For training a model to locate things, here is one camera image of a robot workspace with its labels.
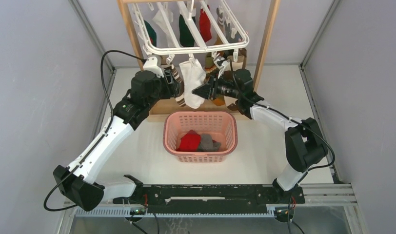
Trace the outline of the pink plastic laundry basket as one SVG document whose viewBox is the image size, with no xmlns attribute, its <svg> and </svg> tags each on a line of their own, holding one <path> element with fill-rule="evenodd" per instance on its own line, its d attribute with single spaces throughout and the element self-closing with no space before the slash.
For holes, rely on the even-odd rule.
<svg viewBox="0 0 396 234">
<path fill-rule="evenodd" d="M 163 146 L 180 162 L 222 162 L 237 144 L 236 119 L 227 112 L 175 112 L 165 121 Z"/>
</svg>

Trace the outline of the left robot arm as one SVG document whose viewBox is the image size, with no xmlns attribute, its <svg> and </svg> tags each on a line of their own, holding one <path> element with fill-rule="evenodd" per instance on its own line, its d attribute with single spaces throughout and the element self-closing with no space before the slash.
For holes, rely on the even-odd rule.
<svg viewBox="0 0 396 234">
<path fill-rule="evenodd" d="M 116 104 L 103 130 L 68 166 L 59 165 L 53 171 L 60 193 L 87 212 L 114 198 L 140 202 L 144 191 L 129 177 L 103 184 L 96 179 L 112 153 L 149 116 L 152 107 L 159 100 L 179 97 L 182 88 L 181 81 L 170 71 L 162 75 L 137 72 L 131 80 L 131 88 Z"/>
</svg>

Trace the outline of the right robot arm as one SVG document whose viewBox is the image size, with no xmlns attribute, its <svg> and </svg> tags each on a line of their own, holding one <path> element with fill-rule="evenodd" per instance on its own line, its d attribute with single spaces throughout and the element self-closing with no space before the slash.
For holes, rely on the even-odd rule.
<svg viewBox="0 0 396 234">
<path fill-rule="evenodd" d="M 277 202 L 285 203 L 292 197 L 292 189 L 310 170 L 318 169 L 319 163 L 332 149 L 323 139 L 315 119 L 287 116 L 258 95 L 250 71 L 238 69 L 228 71 L 228 74 L 231 78 L 211 75 L 192 93 L 204 99 L 214 99 L 217 95 L 234 98 L 242 115 L 283 133 L 287 165 L 273 181 L 273 196 Z"/>
</svg>

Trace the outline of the white sock front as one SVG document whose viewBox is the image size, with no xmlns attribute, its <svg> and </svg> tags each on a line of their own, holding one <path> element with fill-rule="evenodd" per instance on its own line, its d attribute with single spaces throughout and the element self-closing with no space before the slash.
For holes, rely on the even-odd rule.
<svg viewBox="0 0 396 234">
<path fill-rule="evenodd" d="M 204 83 L 206 73 L 196 58 L 180 63 L 179 68 L 184 80 L 185 104 L 197 109 L 204 103 L 204 98 L 193 94 L 192 91 Z"/>
</svg>

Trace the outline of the grey sock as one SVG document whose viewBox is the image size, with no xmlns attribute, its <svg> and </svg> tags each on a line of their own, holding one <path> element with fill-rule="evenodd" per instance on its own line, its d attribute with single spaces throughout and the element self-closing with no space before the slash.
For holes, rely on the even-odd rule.
<svg viewBox="0 0 396 234">
<path fill-rule="evenodd" d="M 210 134 L 201 134 L 200 143 L 198 145 L 198 152 L 218 152 L 221 143 L 212 139 Z"/>
</svg>

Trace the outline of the white plastic clip hanger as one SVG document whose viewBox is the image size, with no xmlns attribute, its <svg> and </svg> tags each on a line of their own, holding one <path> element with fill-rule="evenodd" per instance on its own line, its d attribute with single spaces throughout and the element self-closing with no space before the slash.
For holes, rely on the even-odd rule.
<svg viewBox="0 0 396 234">
<path fill-rule="evenodd" d="M 122 14 L 124 24 L 127 29 L 128 36 L 131 40 L 131 44 L 134 47 L 134 52 L 137 55 L 141 55 L 141 49 L 145 51 L 147 55 L 167 55 L 169 61 L 172 61 L 176 55 L 189 55 L 190 58 L 194 57 L 194 54 L 201 53 L 212 53 L 215 58 L 218 51 L 234 50 L 234 60 L 237 60 L 238 49 L 247 47 L 250 39 L 248 34 L 245 32 L 244 28 L 241 26 L 236 16 L 232 12 L 231 8 L 226 1 L 221 0 L 220 6 L 224 13 L 227 14 L 233 26 L 238 30 L 239 34 L 242 36 L 241 42 L 229 43 L 221 28 L 218 26 L 218 21 L 212 16 L 207 3 L 200 0 L 199 3 L 202 6 L 204 12 L 207 14 L 211 25 L 214 27 L 217 35 L 220 37 L 222 44 L 208 46 L 204 42 L 203 37 L 198 31 L 197 26 L 192 20 L 192 10 L 193 6 L 187 7 L 187 4 L 183 0 L 177 0 L 180 14 L 183 16 L 184 21 L 192 34 L 197 47 L 181 47 L 177 37 L 175 36 L 174 30 L 169 22 L 169 18 L 164 10 L 164 3 L 167 1 L 161 0 L 119 0 L 119 10 Z M 169 31 L 170 41 L 173 43 L 173 47 L 168 48 L 158 48 L 154 46 L 150 40 L 149 33 L 146 29 L 146 24 L 144 23 L 144 18 L 139 9 L 139 3 L 146 3 L 151 6 L 156 5 L 161 12 L 162 18 L 164 20 L 165 26 Z"/>
</svg>

